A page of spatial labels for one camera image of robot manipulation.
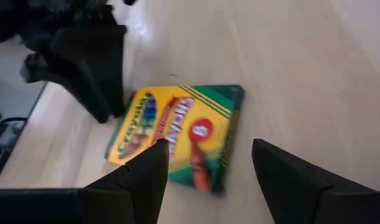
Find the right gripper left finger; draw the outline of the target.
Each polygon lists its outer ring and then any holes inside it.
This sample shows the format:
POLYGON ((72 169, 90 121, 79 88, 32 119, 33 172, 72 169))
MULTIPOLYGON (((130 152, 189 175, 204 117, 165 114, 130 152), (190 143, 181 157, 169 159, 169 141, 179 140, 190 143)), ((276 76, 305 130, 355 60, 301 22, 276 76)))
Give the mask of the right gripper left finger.
POLYGON ((167 184, 169 147, 151 147, 84 188, 85 223, 157 223, 167 184))

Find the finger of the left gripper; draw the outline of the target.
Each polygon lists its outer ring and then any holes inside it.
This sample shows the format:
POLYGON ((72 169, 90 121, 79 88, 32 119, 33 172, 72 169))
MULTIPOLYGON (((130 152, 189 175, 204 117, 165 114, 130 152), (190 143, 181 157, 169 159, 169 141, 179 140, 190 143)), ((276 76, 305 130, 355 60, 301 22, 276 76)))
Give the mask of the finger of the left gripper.
POLYGON ((124 113, 123 50, 126 26, 90 26, 59 30, 52 52, 74 64, 96 88, 109 117, 124 113))
POLYGON ((24 59, 20 75, 27 83, 52 82, 64 87, 99 123, 107 122, 108 110, 96 88, 71 62, 50 52, 35 52, 24 59))

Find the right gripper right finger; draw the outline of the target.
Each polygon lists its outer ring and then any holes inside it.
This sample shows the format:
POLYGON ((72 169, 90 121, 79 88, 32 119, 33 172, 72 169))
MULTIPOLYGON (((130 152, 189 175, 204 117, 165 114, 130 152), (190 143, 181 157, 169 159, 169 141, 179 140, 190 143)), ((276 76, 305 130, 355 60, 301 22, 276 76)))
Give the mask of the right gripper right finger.
POLYGON ((263 139, 253 141, 252 159, 275 223, 380 223, 380 191, 263 139))

